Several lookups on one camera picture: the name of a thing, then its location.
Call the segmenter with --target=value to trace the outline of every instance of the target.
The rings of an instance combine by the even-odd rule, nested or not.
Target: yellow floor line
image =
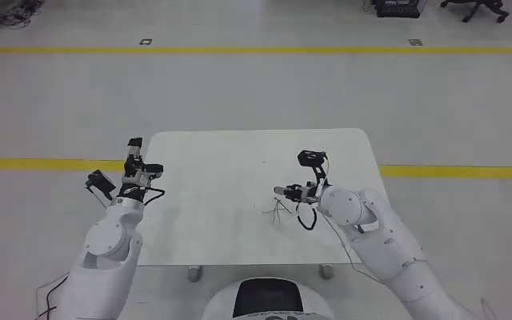
[[[0,158],[0,170],[122,172],[122,160]],[[512,179],[508,166],[389,166],[380,165],[383,178]]]
[[[512,54],[506,47],[3,47],[0,54]]]

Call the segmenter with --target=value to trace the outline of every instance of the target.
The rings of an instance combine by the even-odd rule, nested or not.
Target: floor
[[[506,10],[512,10],[505,4]],[[356,0],[54,0],[1,47],[512,47],[503,24],[468,6],[376,18]],[[3,54],[0,157],[122,159],[163,130],[358,127],[380,164],[512,166],[510,54]],[[118,174],[110,174],[118,179]],[[102,208],[86,172],[1,170],[0,318],[34,318],[35,288],[68,271]],[[512,182],[384,181],[447,290],[509,318]],[[121,319],[200,319],[220,288],[259,275],[300,279],[340,319],[409,319],[383,286],[336,266],[139,267]]]

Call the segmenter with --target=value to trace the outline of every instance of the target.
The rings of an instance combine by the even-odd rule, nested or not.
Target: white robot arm
[[[116,198],[110,196],[114,185],[101,172],[89,176],[87,189],[96,186],[112,201],[104,219],[87,232],[64,284],[55,312],[57,320],[117,319],[126,303],[142,248],[142,236],[135,227],[143,217],[144,196],[148,190],[164,193],[150,187],[151,180],[162,175],[163,167],[142,161],[142,139],[131,139],[128,146],[122,187]]]
[[[318,209],[345,232],[365,267],[387,286],[414,320],[478,319],[450,298],[433,272],[423,248],[382,196],[328,186]],[[356,225],[378,221],[361,233]]]

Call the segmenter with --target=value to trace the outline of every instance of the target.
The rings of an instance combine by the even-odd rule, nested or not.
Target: black cable
[[[316,211],[315,209],[311,208],[311,209],[312,209],[312,211],[313,211],[313,217],[314,217],[314,218],[313,218],[313,223],[311,223],[311,226],[306,226],[306,225],[304,224],[304,222],[302,222],[302,220],[301,220],[301,215],[298,213],[298,206],[299,206],[299,205],[300,205],[300,203],[298,203],[298,204],[297,204],[297,208],[295,208],[295,210],[297,211],[297,220],[298,220],[298,223],[300,223],[300,224],[301,224],[301,226],[302,226],[304,229],[306,229],[306,230],[308,230],[308,231],[312,231],[312,229],[314,229],[314,226],[316,226],[316,224],[317,224],[317,211]]]
[[[0,25],[16,30],[30,24],[30,18],[37,15],[45,0],[21,0],[19,4],[0,15]]]
[[[50,294],[52,292],[55,291],[55,289],[59,288],[68,278],[69,276],[65,277],[64,280],[60,281],[59,284],[57,284],[56,286],[54,286],[54,288],[50,291],[48,291],[48,294],[46,294],[46,320],[50,320],[50,311],[52,311],[52,309],[50,308]]]
[[[151,199],[149,199],[148,201],[146,201],[146,203],[144,203],[144,206],[147,206],[148,204],[150,204],[150,202],[152,202],[153,200],[156,200],[160,197],[163,197],[164,194],[166,194],[166,192],[162,189],[156,189],[156,188],[151,188],[151,187],[146,187],[146,190],[151,190],[151,191],[157,191],[159,192],[160,194],[157,195],[157,196],[154,196],[152,197]]]
[[[40,317],[42,317],[43,315],[45,315],[46,313],[52,311],[53,309],[57,309],[57,306],[52,306],[51,308],[49,308],[48,310],[46,310],[45,312],[41,313],[36,319],[34,320],[39,320]]]

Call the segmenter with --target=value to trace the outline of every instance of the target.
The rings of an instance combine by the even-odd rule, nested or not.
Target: table leg
[[[202,266],[189,266],[186,277],[190,282],[198,282],[202,278]]]
[[[325,280],[332,279],[334,277],[333,265],[320,265],[318,266],[318,274]]]

